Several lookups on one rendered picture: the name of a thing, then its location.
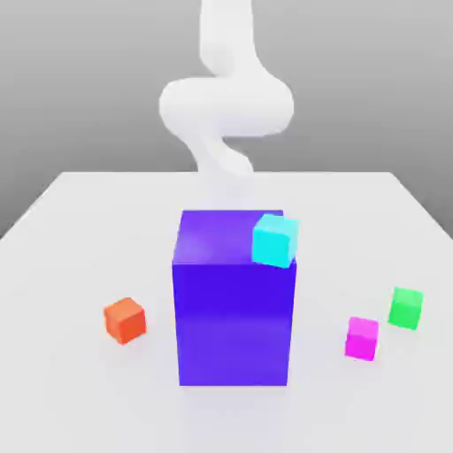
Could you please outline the small green cube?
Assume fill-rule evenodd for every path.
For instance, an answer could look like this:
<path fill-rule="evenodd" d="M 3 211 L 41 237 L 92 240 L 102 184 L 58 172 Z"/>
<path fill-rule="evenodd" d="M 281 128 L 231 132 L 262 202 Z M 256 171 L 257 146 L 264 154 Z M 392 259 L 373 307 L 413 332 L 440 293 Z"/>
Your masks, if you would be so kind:
<path fill-rule="evenodd" d="M 424 295 L 413 289 L 395 287 L 390 304 L 388 323 L 416 330 L 421 314 Z"/>

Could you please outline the small orange cube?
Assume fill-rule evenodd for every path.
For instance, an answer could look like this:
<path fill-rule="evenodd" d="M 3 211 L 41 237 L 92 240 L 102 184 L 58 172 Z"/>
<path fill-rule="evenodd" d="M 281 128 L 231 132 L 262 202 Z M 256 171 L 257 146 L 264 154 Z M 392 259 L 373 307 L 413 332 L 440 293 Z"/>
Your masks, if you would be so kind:
<path fill-rule="evenodd" d="M 107 333 L 121 345 L 147 332 L 145 311 L 131 297 L 106 306 L 104 321 Z"/>

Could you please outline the large purple box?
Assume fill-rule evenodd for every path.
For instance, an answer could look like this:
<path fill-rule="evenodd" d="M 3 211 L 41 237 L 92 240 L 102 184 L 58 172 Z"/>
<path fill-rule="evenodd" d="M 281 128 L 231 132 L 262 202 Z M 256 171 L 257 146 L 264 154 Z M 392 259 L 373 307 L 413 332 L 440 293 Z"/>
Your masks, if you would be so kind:
<path fill-rule="evenodd" d="M 172 272 L 182 386 L 288 382 L 297 264 L 252 261 L 253 228 L 264 214 L 181 214 Z"/>

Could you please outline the small cyan cube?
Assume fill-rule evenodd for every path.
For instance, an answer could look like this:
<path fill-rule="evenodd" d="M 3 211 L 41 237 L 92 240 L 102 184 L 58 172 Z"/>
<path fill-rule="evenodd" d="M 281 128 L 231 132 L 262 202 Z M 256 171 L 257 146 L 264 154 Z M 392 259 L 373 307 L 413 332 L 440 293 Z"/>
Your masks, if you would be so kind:
<path fill-rule="evenodd" d="M 261 265 L 287 269 L 296 257 L 299 221 L 265 213 L 252 231 L 251 259 Z"/>

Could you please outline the small magenta cube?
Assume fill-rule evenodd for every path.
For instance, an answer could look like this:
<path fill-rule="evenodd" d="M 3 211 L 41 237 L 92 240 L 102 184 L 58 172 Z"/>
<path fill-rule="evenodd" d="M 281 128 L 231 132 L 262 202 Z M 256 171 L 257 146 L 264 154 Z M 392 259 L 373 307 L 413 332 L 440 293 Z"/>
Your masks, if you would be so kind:
<path fill-rule="evenodd" d="M 373 361 L 379 335 L 379 323 L 373 319 L 350 317 L 344 354 L 365 361 Z"/>

